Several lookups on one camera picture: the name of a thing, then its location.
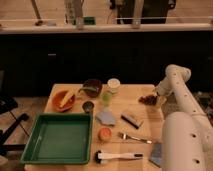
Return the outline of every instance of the small container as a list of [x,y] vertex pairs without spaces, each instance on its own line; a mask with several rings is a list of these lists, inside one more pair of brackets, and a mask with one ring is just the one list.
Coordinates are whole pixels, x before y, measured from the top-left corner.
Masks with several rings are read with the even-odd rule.
[[109,87],[109,91],[114,94],[118,92],[118,88],[121,83],[117,78],[111,78],[107,81],[107,85]]
[[85,113],[93,114],[94,103],[91,102],[91,101],[86,101],[82,105],[82,108],[83,108],[83,110],[84,110]]
[[104,107],[108,107],[112,98],[112,93],[110,91],[104,91],[101,94],[101,103]]

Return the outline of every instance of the bowl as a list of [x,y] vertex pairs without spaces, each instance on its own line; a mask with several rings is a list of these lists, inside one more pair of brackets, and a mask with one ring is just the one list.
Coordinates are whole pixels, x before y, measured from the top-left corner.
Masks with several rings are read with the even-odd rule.
[[89,97],[98,97],[102,90],[102,82],[98,79],[88,79],[84,82],[79,91],[81,90],[83,90]]
[[86,101],[83,103],[82,108],[85,113],[93,114],[94,103],[91,101]]
[[65,97],[67,92],[68,92],[68,90],[59,91],[53,97],[52,107],[55,111],[64,112],[64,111],[67,111],[67,110],[69,110],[73,107],[74,102],[75,102],[75,95],[73,95],[63,107],[60,107],[61,101],[63,100],[63,98]]

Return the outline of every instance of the orange bowl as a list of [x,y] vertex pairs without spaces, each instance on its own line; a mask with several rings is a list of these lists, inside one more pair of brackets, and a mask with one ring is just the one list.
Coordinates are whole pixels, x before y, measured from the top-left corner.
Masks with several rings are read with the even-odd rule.
[[75,95],[73,95],[63,107],[60,107],[61,101],[63,100],[63,98],[67,94],[67,92],[68,92],[68,90],[59,91],[53,97],[52,107],[55,111],[64,112],[64,111],[69,110],[73,107],[74,102],[75,102]]

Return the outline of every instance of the green tray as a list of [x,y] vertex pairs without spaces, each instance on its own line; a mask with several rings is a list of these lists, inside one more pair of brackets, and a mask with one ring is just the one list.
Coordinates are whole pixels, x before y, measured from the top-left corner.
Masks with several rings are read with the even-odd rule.
[[24,164],[86,164],[90,159],[92,116],[39,114],[24,149]]

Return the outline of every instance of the black chair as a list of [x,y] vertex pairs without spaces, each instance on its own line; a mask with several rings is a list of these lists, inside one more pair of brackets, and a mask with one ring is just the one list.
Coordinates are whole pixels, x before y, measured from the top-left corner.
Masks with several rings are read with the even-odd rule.
[[[116,6],[115,0],[110,0],[111,6]],[[117,6],[117,24],[132,24],[135,0],[123,0]],[[141,14],[141,24],[163,24],[166,22],[169,9],[174,9],[176,0],[144,0]]]
[[8,151],[20,151],[24,149],[24,144],[5,144],[5,142],[18,125],[20,125],[26,135],[29,136],[27,131],[21,125],[21,121],[28,120],[29,116],[26,113],[23,113],[18,118],[16,118],[15,115],[12,113],[12,110],[18,107],[18,103],[15,101],[15,99],[7,95],[2,90],[3,77],[4,71],[0,70],[0,115],[4,113],[10,113],[15,120],[6,131],[3,132],[3,130],[0,130],[0,155],[5,156]]

